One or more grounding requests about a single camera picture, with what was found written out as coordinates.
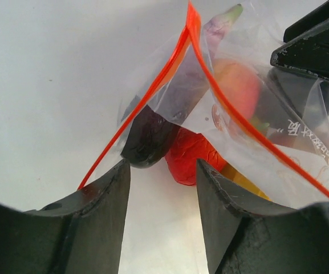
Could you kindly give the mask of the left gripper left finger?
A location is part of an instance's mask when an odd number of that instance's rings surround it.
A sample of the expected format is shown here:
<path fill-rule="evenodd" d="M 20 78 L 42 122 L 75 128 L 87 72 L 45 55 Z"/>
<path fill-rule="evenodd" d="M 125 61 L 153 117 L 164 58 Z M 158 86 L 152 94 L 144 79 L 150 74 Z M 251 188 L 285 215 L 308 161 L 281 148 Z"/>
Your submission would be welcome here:
<path fill-rule="evenodd" d="M 40 210 L 0 204 L 0 273 L 117 273 L 130 183 L 122 160 Z"/>

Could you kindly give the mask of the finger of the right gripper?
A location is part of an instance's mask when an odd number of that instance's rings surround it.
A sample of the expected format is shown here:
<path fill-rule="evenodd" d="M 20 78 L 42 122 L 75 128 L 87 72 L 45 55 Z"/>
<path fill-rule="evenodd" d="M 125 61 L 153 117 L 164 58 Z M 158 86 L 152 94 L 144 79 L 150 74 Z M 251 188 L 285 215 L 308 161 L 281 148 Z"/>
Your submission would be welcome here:
<path fill-rule="evenodd" d="M 271 54 L 272 66 L 329 82 L 329 1 L 289 26 L 283 41 Z"/>

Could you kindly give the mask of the clear zip top bag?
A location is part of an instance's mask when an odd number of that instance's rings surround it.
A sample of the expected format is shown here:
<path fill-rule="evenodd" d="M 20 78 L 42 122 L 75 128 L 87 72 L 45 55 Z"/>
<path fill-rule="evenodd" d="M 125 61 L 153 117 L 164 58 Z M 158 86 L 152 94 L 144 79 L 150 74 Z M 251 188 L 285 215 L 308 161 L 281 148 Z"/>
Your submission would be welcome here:
<path fill-rule="evenodd" d="M 162 116 L 158 112 L 162 97 L 193 47 L 209 89 L 176 125 L 203 134 L 227 164 L 272 202 L 300 208 L 329 200 L 329 82 L 271 66 L 271 52 L 282 44 L 273 14 L 261 1 L 237 4 L 243 12 L 220 42 L 211 65 L 200 45 L 206 23 L 193 5 L 188 6 L 181 34 L 148 55 L 124 81 L 116 133 L 82 184 L 123 158 L 132 122 L 145 106 Z M 261 90 L 250 119 L 222 93 L 214 77 L 217 59 L 237 61 L 257 74 Z"/>

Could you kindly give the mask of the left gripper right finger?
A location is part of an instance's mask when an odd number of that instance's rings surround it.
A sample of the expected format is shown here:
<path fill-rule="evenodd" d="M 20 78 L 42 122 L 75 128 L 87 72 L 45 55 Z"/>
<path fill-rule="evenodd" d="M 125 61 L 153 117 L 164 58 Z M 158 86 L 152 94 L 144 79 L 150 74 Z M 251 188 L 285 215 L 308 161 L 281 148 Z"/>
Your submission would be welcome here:
<path fill-rule="evenodd" d="M 210 273 L 329 273 L 329 202 L 273 203 L 202 159 L 196 179 Z"/>

